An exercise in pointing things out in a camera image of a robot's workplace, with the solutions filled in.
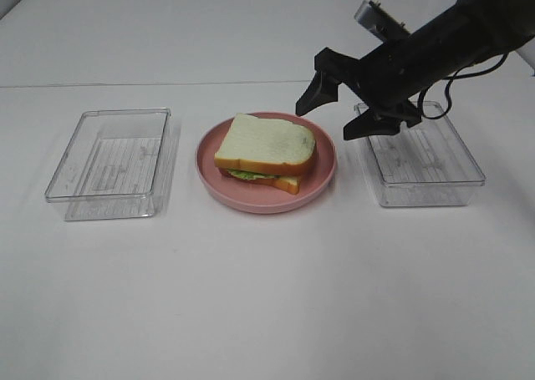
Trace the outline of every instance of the transparent box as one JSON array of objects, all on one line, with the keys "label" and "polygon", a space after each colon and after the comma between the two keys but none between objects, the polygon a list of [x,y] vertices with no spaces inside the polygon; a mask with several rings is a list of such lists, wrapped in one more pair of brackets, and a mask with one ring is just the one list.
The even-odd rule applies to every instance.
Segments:
[{"label": "transparent box", "polygon": [[45,192],[66,221],[151,217],[171,186],[169,109],[83,113]]},{"label": "transparent box", "polygon": [[[442,114],[424,102],[428,115]],[[362,114],[365,104],[355,110]],[[463,206],[485,184],[485,175],[451,121],[423,119],[394,136],[363,139],[364,160],[377,201],[383,207]]]}]

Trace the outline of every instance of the bread slice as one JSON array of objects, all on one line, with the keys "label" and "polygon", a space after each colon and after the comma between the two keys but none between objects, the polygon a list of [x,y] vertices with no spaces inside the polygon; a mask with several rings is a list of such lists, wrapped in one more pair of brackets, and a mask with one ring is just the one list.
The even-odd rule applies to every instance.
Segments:
[{"label": "bread slice", "polygon": [[286,119],[237,114],[219,150],[216,167],[272,175],[303,175],[314,163],[312,131]]},{"label": "bread slice", "polygon": [[229,173],[225,169],[220,169],[221,173],[225,175],[226,177],[232,177],[236,180],[240,180],[242,182],[246,182],[248,184],[260,184],[260,185],[269,185],[273,186],[275,188],[278,188],[280,190],[284,190],[288,192],[289,194],[296,195],[299,193],[299,185],[301,184],[301,179],[303,178],[301,175],[272,175],[270,177],[259,177],[254,178],[252,180],[245,180],[240,177],[236,177],[232,173]]}]

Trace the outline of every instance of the pink plate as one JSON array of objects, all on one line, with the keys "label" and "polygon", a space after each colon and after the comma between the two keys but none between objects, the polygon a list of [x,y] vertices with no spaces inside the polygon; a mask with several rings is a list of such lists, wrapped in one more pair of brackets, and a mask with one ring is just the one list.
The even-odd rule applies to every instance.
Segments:
[{"label": "pink plate", "polygon": [[316,198],[329,184],[336,169],[333,141],[316,124],[285,113],[252,113],[263,119],[287,119],[312,130],[316,138],[316,163],[300,185],[297,195],[291,195],[269,185],[248,184],[223,176],[214,165],[214,154],[231,125],[223,121],[202,138],[196,151],[196,166],[206,189],[221,203],[249,213],[282,213],[301,207]]}]

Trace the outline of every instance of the white table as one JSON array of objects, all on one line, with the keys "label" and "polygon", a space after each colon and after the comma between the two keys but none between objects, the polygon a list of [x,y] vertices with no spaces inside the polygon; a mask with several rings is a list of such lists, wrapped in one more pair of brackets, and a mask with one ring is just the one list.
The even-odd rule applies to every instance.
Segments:
[{"label": "white table", "polygon": [[[304,86],[0,89],[0,378],[531,379],[532,81],[454,87],[488,178],[467,207],[379,207],[342,140],[342,87],[307,116],[337,147],[323,195],[269,216],[213,200],[202,135],[237,111],[291,111]],[[63,222],[43,193],[79,115],[155,106],[181,121],[167,211]]]},{"label": "white table", "polygon": [[[379,44],[353,20],[362,1],[23,0],[0,21],[0,86],[310,80],[324,47]],[[455,0],[380,1],[416,30]]]}]

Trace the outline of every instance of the black cable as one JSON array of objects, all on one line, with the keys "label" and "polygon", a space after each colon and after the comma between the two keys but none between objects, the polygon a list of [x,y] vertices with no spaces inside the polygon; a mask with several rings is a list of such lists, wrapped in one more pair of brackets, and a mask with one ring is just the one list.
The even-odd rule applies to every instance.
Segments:
[{"label": "black cable", "polygon": [[458,69],[452,76],[445,77],[444,79],[447,79],[448,83],[447,83],[446,87],[444,88],[444,96],[446,97],[446,102],[448,103],[448,105],[447,105],[447,108],[444,111],[444,113],[436,115],[435,117],[428,117],[424,113],[424,97],[427,94],[427,91],[431,87],[422,90],[420,92],[420,94],[418,95],[418,104],[416,106],[418,111],[420,111],[421,116],[426,118],[426,119],[441,119],[442,117],[444,117],[446,114],[448,114],[450,112],[451,107],[453,106],[453,102],[451,101],[451,94],[450,94],[450,89],[451,89],[451,85],[453,84],[453,81],[456,81],[458,79],[479,77],[479,76],[491,73],[492,71],[495,71],[495,70],[499,69],[505,63],[505,60],[507,60],[507,56],[508,55],[509,55],[509,53],[503,54],[502,58],[500,58],[500,60],[495,65],[493,65],[492,67],[490,67],[488,69],[484,69],[484,70],[478,71],[476,73],[466,73],[464,75],[459,75],[460,71],[462,71],[463,69],[468,67],[468,66],[466,66],[466,67]]}]

